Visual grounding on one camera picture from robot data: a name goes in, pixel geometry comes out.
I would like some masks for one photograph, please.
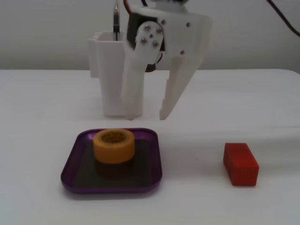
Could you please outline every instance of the tray rim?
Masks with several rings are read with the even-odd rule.
[[[163,176],[163,170],[162,170],[162,164],[161,164],[161,156],[160,156],[160,148],[159,148],[159,140],[158,140],[158,134],[154,131],[154,130],[151,130],[151,129],[148,129],[148,128],[142,128],[142,127],[132,127],[132,128],[121,128],[121,129],[126,129],[126,130],[129,130],[129,131],[133,131],[133,132],[137,132],[137,131],[145,131],[145,132],[149,132],[149,133],[152,133],[155,138],[157,139],[157,143],[158,143],[158,160],[159,160],[159,170],[160,170],[160,177],[158,179],[157,182],[151,184],[150,186],[148,187],[136,187],[136,188],[132,188],[132,187],[123,187],[122,188],[122,191],[120,190],[120,188],[101,188],[101,191],[100,188],[88,188],[88,189],[83,189],[83,188],[75,188],[75,187],[71,187],[67,184],[65,184],[63,182],[63,175],[65,173],[65,170],[67,169],[68,167],[68,164],[69,164],[69,161],[71,160],[71,156],[72,156],[72,153],[73,151],[75,151],[75,147],[79,141],[79,139],[86,135],[86,134],[89,134],[89,133],[95,133],[95,132],[100,132],[102,130],[106,130],[106,129],[110,129],[110,128],[98,128],[98,129],[90,129],[90,130],[86,130],[86,131],[83,131],[81,132],[76,140],[75,140],[75,143],[72,147],[72,150],[67,158],[67,161],[65,163],[65,166],[60,174],[60,180],[61,180],[61,183],[62,185],[68,189],[69,191],[73,192],[73,193],[76,193],[76,194],[108,194],[108,193],[145,193],[145,192],[149,192],[153,189],[155,189],[161,182],[161,179],[162,179],[162,176]]]

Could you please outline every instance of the white table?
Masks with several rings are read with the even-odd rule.
[[[145,78],[144,115],[102,116],[88,71],[0,71],[0,221],[23,225],[299,224],[300,75],[198,71],[170,117],[158,120],[166,71]],[[163,180],[142,195],[74,195],[60,173],[79,133],[146,127],[159,135]],[[233,187],[225,142],[247,142],[257,186]]]

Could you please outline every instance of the red wooden block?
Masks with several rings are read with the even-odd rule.
[[[246,143],[226,143],[223,162],[232,185],[256,185],[259,165]]]

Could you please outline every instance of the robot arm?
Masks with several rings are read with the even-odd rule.
[[[138,99],[143,97],[144,73],[157,62],[160,52],[171,60],[160,119],[165,120],[177,104],[208,49],[211,19],[190,14],[182,0],[159,0],[156,8],[133,9],[124,41],[125,64],[122,103],[133,120]]]

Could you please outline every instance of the red wire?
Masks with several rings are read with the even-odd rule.
[[[130,7],[129,7],[129,5],[128,5],[127,0],[124,0],[124,6],[125,6],[125,9],[127,10],[127,12],[128,12],[129,15],[130,15],[130,14],[131,14],[131,9],[130,9]]]

